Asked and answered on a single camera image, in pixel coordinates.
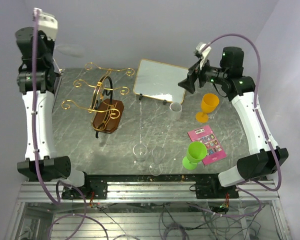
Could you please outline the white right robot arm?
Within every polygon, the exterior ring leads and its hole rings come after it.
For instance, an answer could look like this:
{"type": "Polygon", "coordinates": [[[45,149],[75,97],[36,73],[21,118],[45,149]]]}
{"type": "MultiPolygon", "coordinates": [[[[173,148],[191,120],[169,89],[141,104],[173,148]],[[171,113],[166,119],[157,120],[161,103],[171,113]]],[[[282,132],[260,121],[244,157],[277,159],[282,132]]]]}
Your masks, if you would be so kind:
{"type": "Polygon", "coordinates": [[[243,75],[244,52],[240,47],[224,47],[219,67],[210,65],[208,55],[211,47],[199,43],[194,54],[198,61],[188,69],[186,78],[178,86],[193,94],[195,82],[199,87],[206,83],[220,85],[226,98],[236,110],[248,141],[249,155],[240,158],[236,165],[218,174],[218,181],[210,186],[211,194],[223,197],[229,186],[245,183],[277,173],[288,158],[286,148],[279,147],[271,135],[260,108],[257,87],[250,76],[243,75]]]}

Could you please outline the large clear wine glass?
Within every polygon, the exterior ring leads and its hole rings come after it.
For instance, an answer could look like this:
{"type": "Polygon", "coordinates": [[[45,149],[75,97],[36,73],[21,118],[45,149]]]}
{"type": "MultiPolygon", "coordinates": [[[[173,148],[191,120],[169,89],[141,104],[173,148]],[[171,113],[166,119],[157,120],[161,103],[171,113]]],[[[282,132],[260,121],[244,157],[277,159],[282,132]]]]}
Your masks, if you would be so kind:
{"type": "Polygon", "coordinates": [[[182,109],[182,105],[178,102],[172,102],[169,105],[169,113],[172,121],[177,121],[181,118],[182,109]]]}

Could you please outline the small clear wine glass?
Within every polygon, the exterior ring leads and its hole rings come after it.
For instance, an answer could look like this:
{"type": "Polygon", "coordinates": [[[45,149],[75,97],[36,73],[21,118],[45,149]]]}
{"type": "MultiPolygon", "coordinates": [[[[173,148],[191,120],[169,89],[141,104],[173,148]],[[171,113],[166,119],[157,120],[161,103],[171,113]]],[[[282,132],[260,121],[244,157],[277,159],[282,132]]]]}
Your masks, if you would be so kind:
{"type": "Polygon", "coordinates": [[[153,162],[149,165],[149,172],[153,176],[159,176],[163,172],[163,159],[165,158],[166,152],[160,146],[155,146],[151,151],[153,162]]]}

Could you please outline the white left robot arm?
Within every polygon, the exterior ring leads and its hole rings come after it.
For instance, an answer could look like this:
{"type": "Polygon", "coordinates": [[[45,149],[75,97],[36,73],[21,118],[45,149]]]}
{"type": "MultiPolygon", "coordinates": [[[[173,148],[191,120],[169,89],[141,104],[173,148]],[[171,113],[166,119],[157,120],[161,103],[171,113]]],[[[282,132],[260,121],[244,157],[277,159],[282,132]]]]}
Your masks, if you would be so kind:
{"type": "Polygon", "coordinates": [[[58,156],[53,139],[52,110],[60,74],[55,72],[53,51],[55,42],[33,27],[15,32],[16,44],[22,54],[17,85],[26,112],[27,145],[24,161],[17,171],[32,181],[41,176],[44,182],[63,180],[73,185],[75,194],[86,199],[92,186],[85,173],[76,170],[68,156],[58,156]]]}

